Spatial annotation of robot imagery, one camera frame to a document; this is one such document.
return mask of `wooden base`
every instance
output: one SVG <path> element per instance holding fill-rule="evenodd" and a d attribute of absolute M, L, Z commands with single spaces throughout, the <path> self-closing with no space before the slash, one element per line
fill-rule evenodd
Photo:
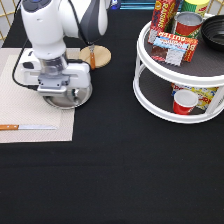
<path fill-rule="evenodd" d="M 96 68 L 100 68 L 107 65 L 111 60 L 110 51 L 102 46 L 95 45 L 94 55 L 95 55 Z M 87 63 L 90 64 L 90 50 L 88 47 L 83 48 L 80 51 L 79 59 L 82 59 L 83 61 L 86 61 Z"/>

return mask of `knife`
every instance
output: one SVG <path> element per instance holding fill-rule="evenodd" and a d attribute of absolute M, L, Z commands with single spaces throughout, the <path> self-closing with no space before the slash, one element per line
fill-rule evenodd
<path fill-rule="evenodd" d="M 54 126 L 49 125 L 0 125 L 0 131 L 6 130 L 55 130 Z"/>

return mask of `black table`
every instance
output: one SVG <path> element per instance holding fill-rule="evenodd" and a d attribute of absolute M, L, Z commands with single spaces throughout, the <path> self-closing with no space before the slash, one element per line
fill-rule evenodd
<path fill-rule="evenodd" d="M 136 42 L 151 16 L 109 11 L 97 44 L 112 61 L 91 74 L 93 95 L 76 110 L 72 142 L 0 144 L 1 224 L 224 222 L 224 113 L 176 124 L 135 98 Z M 25 38 L 18 13 L 3 47 Z"/>

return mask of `can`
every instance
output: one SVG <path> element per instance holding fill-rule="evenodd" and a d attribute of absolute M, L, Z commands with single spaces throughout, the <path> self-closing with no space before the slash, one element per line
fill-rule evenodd
<path fill-rule="evenodd" d="M 194 12 L 181 12 L 175 16 L 172 33 L 179 36 L 197 39 L 203 18 Z"/>
<path fill-rule="evenodd" d="M 185 0 L 181 12 L 195 12 L 204 17 L 210 0 Z"/>

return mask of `orange knife handle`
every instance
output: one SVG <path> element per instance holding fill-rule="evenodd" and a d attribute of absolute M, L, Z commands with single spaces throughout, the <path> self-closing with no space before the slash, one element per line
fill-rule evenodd
<path fill-rule="evenodd" d="M 90 52 L 90 67 L 92 70 L 94 70 L 96 68 L 95 55 L 93 52 Z"/>
<path fill-rule="evenodd" d="M 0 131 L 6 131 L 6 130 L 18 130 L 19 125 L 0 125 Z"/>

